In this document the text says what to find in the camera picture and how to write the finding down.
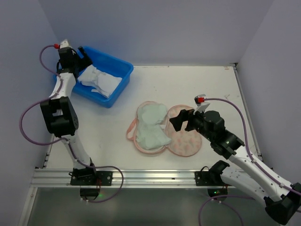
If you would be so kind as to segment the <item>floral pink laundry bag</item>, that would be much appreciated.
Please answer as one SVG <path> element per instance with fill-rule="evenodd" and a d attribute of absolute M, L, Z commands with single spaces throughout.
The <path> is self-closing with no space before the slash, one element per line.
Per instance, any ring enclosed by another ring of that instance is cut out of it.
<path fill-rule="evenodd" d="M 171 142 L 166 146 L 159 149 L 154 149 L 152 151 L 144 150 L 141 147 L 139 147 L 139 145 L 136 142 L 136 130 L 138 124 L 137 113 L 134 120 L 132 121 L 132 123 L 126 131 L 127 139 L 132 141 L 136 149 L 144 154 L 159 154 L 167 149 L 171 153 L 180 157 L 190 157 L 195 155 L 201 149 L 202 146 L 201 136 L 195 131 L 185 131 L 184 128 L 187 125 L 187 123 L 184 123 L 182 125 L 181 130 L 176 132 L 172 124 L 169 122 L 170 118 L 177 116 L 177 114 L 183 109 L 190 110 L 192 109 L 192 107 L 189 107 L 187 105 L 175 105 L 170 109 L 167 109 L 165 134 L 169 138 L 171 138 Z"/>

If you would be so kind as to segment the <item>white bra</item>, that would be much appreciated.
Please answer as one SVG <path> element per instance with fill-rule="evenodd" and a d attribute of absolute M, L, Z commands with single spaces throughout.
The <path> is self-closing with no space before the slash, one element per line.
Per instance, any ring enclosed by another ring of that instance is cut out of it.
<path fill-rule="evenodd" d="M 109 98 L 122 81 L 122 78 L 102 72 L 90 65 L 78 77 L 78 81 L 84 86 L 93 87 L 93 92 L 98 92 Z"/>

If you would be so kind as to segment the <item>light green bra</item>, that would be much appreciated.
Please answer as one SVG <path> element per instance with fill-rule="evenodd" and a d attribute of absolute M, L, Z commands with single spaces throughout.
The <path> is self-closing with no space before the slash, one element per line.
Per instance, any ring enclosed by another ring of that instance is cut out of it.
<path fill-rule="evenodd" d="M 156 102 L 143 103 L 137 109 L 136 142 L 144 150 L 159 149 L 171 142 L 165 134 L 167 107 Z"/>

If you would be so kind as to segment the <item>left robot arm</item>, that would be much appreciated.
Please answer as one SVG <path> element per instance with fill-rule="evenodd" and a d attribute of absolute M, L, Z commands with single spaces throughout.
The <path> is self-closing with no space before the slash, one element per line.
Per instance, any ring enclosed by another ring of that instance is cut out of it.
<path fill-rule="evenodd" d="M 49 100 L 40 103 L 40 108 L 48 132 L 63 143 L 72 159 L 73 168 L 92 168 L 92 159 L 77 133 L 79 119 L 70 100 L 79 73 L 90 66 L 92 60 L 82 46 L 75 51 L 68 45 L 61 45 L 58 54 L 56 84 Z"/>

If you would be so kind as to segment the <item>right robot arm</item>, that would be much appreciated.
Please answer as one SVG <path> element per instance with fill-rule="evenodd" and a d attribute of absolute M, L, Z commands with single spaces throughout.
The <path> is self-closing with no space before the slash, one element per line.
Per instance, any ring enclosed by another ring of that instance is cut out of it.
<path fill-rule="evenodd" d="M 241 168 L 240 174 L 227 162 L 219 160 L 208 172 L 196 172 L 200 178 L 215 185 L 231 185 L 251 196 L 264 206 L 266 213 L 277 223 L 286 225 L 301 206 L 301 185 L 277 175 L 261 160 L 248 153 L 244 142 L 226 130 L 224 119 L 216 111 L 181 110 L 169 120 L 176 131 L 187 122 L 186 131 L 195 130 L 210 142 L 220 156 Z"/>

